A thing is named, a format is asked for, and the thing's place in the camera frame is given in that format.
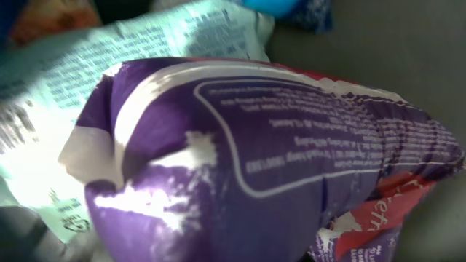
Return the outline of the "purple snack package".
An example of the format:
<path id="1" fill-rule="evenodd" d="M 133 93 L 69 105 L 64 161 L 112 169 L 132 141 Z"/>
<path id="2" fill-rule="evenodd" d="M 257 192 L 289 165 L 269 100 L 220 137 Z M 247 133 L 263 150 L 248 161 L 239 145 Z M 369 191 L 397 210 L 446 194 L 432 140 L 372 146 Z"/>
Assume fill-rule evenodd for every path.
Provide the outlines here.
<path id="1" fill-rule="evenodd" d="M 390 261 L 465 153 L 393 92 L 152 58 L 103 73 L 59 160 L 115 261 Z"/>

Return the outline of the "blue cookie pack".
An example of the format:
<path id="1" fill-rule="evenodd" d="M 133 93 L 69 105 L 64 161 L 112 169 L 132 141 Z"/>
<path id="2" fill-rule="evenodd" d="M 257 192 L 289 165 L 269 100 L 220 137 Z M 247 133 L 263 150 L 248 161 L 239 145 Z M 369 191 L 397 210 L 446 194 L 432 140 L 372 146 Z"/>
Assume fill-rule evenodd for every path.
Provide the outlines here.
<path id="1" fill-rule="evenodd" d="M 236 0 L 235 3 L 316 34 L 333 28 L 331 0 Z"/>

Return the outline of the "mint green snack packet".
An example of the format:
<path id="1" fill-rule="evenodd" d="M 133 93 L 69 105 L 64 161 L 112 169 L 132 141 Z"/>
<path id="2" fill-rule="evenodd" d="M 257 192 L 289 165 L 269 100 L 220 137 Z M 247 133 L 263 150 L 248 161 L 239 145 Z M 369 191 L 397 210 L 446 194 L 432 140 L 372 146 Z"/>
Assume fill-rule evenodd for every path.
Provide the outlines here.
<path id="1" fill-rule="evenodd" d="M 232 1 L 189 1 L 1 55 L 1 205 L 33 210 L 64 243 L 90 230 L 82 184 L 58 163 L 101 74 L 149 57 L 264 61 L 275 21 Z"/>

